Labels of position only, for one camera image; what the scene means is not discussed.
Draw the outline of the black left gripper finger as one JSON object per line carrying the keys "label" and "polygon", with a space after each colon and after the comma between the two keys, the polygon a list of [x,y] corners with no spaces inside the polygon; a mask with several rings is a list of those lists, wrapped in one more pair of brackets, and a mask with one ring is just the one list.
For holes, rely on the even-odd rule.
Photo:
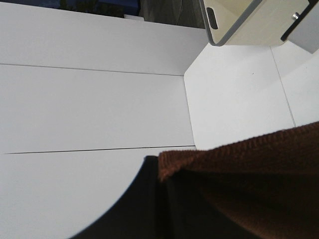
{"label": "black left gripper finger", "polygon": [[184,176],[158,180],[147,156],[121,198],[75,239],[235,239],[239,228],[208,205]]}

